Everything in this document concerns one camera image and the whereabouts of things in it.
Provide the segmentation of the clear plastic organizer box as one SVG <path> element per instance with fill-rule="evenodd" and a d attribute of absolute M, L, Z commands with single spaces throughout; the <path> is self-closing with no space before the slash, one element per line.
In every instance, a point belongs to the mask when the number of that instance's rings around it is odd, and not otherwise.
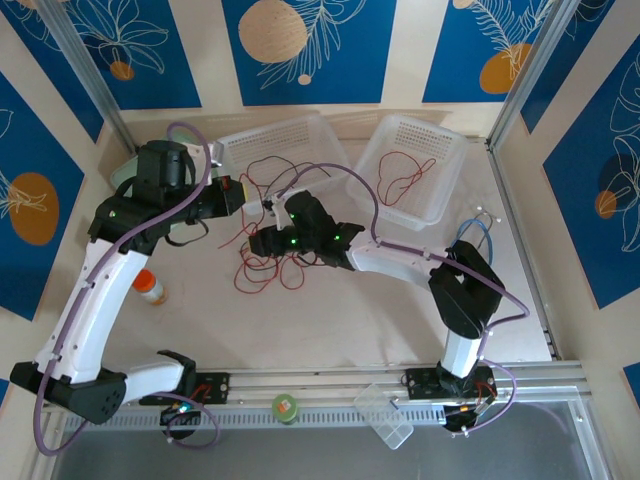
<path fill-rule="evenodd" d="M 401 447 L 414 432 L 413 425 L 376 384 L 366 387 L 354 399 L 354 407 L 391 450 Z"/>

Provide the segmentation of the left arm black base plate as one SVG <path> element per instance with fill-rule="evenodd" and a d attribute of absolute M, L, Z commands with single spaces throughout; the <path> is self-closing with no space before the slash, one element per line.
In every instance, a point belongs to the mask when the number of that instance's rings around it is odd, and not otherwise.
<path fill-rule="evenodd" d="M 223 405 L 227 403 L 230 390 L 230 374 L 227 372 L 197 373 L 195 385 L 188 387 L 184 396 L 204 405 Z M 151 395 L 139 400 L 140 405 L 160 406 L 173 405 L 175 399 Z"/>

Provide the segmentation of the clear perforated plastic basket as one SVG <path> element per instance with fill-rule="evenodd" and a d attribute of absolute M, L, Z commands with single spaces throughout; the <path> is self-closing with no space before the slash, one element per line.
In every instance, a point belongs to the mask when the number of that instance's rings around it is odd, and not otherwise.
<path fill-rule="evenodd" d="M 354 167 L 371 187 L 369 194 L 351 177 L 346 190 L 356 205 L 413 231 L 442 219 L 462 169 L 466 137 L 416 118 L 385 116 Z"/>
<path fill-rule="evenodd" d="M 223 166 L 251 182 L 244 211 L 261 213 L 261 200 L 281 189 L 304 168 L 319 163 L 349 165 L 348 156 L 328 121 L 308 114 L 240 133 L 219 140 L 224 145 Z"/>

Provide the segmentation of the mint green zip case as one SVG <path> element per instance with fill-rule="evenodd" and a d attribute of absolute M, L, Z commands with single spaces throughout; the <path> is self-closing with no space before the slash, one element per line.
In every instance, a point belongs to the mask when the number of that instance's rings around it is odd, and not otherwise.
<path fill-rule="evenodd" d="M 215 172 L 211 171 L 210 174 L 208 176 L 204 176 L 204 168 L 206 166 L 206 156 L 209 155 L 209 149 L 207 148 L 202 148 L 202 146 L 194 143 L 194 141 L 192 140 L 188 140 L 184 137 L 181 136 L 177 136 L 173 139 L 162 139 L 162 140 L 169 140 L 169 141 L 173 141 L 173 142 L 177 142 L 180 144 L 183 144 L 187 147 L 188 153 L 191 156 L 191 158 L 193 159 L 194 163 L 195 163 L 195 180 L 196 180 L 196 188 L 195 190 L 189 194 L 189 196 L 183 200 L 182 202 L 180 202 L 177 206 L 171 208 L 168 212 L 159 215 L 163 220 L 166 219 L 168 217 L 170 217 L 171 215 L 181 211 L 182 209 L 184 209 L 187 205 L 189 205 L 191 202 L 193 202 L 196 197 L 201 193 L 201 191 L 204 189 L 205 186 L 207 186 L 208 184 L 211 183 L 211 181 L 215 178 L 217 178 L 215 176 Z M 112 183 L 113 186 L 115 188 L 115 192 L 117 190 L 117 188 L 128 178 L 134 176 L 136 174 L 136 170 L 137 170 L 137 158 L 139 155 L 139 150 L 136 156 L 134 156 L 133 159 L 129 160 L 127 163 L 125 163 L 125 165 L 119 167 L 113 174 L 112 174 Z M 174 229 L 176 227 L 179 226 L 184 226 L 186 224 L 182 223 L 179 225 L 175 225 L 171 228 Z"/>

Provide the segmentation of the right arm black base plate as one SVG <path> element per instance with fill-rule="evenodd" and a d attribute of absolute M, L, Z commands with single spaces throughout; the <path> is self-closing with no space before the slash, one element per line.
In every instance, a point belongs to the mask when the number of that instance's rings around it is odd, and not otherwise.
<path fill-rule="evenodd" d="M 459 378 L 439 367 L 409 368 L 404 373 L 404 385 L 410 400 L 467 400 L 495 396 L 490 367 L 477 366 Z"/>

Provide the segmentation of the aluminium mounting rail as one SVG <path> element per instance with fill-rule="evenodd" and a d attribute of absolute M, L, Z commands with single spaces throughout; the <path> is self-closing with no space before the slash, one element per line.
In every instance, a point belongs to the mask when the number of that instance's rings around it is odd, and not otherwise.
<path fill-rule="evenodd" d="M 513 363 L 489 366 L 493 372 L 491 383 L 499 400 L 511 393 L 523 401 L 551 401 L 562 395 L 591 396 L 585 373 L 579 362 L 552 361 Z M 384 392 L 397 396 L 402 402 L 422 401 L 461 404 L 467 400 L 410 400 L 404 385 L 404 373 L 409 368 L 371 367 L 334 368 L 319 371 L 294 370 L 235 370 L 230 374 L 227 403 L 248 407 L 264 406 L 277 395 L 286 393 L 305 405 L 329 405 L 355 399 L 366 387 L 378 385 Z M 184 373 L 180 364 L 168 357 L 126 373 L 103 371 L 95 381 L 78 383 L 78 388 L 98 385 L 105 394 L 107 408 L 118 409 L 122 404 L 138 402 L 143 397 L 164 392 L 184 396 L 195 385 L 197 373 Z"/>

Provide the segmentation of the blue floral wall poster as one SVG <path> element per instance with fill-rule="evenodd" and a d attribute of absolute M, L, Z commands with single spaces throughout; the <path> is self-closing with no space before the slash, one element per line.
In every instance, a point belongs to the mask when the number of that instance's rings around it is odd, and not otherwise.
<path fill-rule="evenodd" d="M 640 288 L 640 35 L 543 168 L 597 306 Z"/>
<path fill-rule="evenodd" d="M 169 0 L 63 6 L 120 109 L 201 106 Z"/>
<path fill-rule="evenodd" d="M 520 114 L 531 134 L 616 0 L 580 0 Z"/>
<path fill-rule="evenodd" d="M 41 19 L 33 0 L 0 0 L 0 12 L 96 143 L 104 119 Z"/>
<path fill-rule="evenodd" d="M 246 106 L 377 104 L 397 0 L 222 0 Z"/>
<path fill-rule="evenodd" d="M 0 73 L 0 307 L 34 319 L 83 180 Z"/>
<path fill-rule="evenodd" d="M 425 86 L 425 103 L 506 98 L 554 0 L 450 0 Z"/>

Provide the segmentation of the aluminium table side rail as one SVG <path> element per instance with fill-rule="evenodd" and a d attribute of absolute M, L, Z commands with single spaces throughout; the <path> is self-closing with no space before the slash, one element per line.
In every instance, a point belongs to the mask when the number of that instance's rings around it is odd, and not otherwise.
<path fill-rule="evenodd" d="M 527 285 L 531 292 L 534 309 L 545 336 L 551 359 L 553 361 L 560 361 L 562 360 L 562 355 L 558 349 L 557 342 L 550 325 L 549 308 L 545 302 L 544 296 L 542 295 L 542 290 L 538 282 L 538 277 L 525 238 L 524 225 L 519 216 L 514 193 L 509 185 L 506 171 L 501 165 L 499 155 L 491 148 L 487 148 L 487 154 L 514 237 L 516 249 L 523 266 L 524 274 L 527 279 Z"/>

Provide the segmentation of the orange lid pill bottle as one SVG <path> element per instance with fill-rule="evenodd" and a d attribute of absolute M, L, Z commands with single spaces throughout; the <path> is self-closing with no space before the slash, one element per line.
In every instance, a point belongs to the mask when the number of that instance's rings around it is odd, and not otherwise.
<path fill-rule="evenodd" d="M 151 305 L 161 305 L 167 300 L 168 292 L 158 278 L 147 269 L 142 269 L 132 284 L 134 290 Z"/>

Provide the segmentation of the small black control board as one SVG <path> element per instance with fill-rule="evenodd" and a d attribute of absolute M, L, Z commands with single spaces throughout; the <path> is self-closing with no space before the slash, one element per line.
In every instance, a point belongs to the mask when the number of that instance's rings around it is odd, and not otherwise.
<path fill-rule="evenodd" d="M 444 428 L 452 433 L 459 433 L 477 426 L 479 418 L 486 413 L 492 403 L 493 401 L 489 400 L 478 405 L 445 406 Z"/>
<path fill-rule="evenodd" d="M 176 401 L 160 413 L 159 424 L 166 426 L 195 426 L 201 422 L 201 411 L 191 403 Z"/>

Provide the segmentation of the grey metal panel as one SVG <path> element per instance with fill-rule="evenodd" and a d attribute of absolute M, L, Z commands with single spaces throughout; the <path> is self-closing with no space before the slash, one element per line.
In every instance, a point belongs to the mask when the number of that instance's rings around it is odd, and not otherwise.
<path fill-rule="evenodd" d="M 467 438 L 417 426 L 392 450 L 368 426 L 223 429 L 201 451 L 158 431 L 86 431 L 52 480 L 600 480 L 564 402 L 517 403 Z"/>

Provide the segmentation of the aluminium frame post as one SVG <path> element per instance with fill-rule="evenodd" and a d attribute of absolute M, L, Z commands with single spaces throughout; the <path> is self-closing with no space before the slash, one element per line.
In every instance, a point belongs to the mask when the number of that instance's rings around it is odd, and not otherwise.
<path fill-rule="evenodd" d="M 131 155 L 136 154 L 136 142 L 120 114 L 116 99 L 64 7 L 57 0 L 33 2 L 43 23 L 102 118 L 109 124 L 126 151 Z"/>
<path fill-rule="evenodd" d="M 516 77 L 496 121 L 486 137 L 489 153 L 495 154 L 519 115 L 524 102 L 538 81 L 541 72 L 564 34 L 581 0 L 554 0 L 551 12 L 541 26 L 522 70 Z"/>

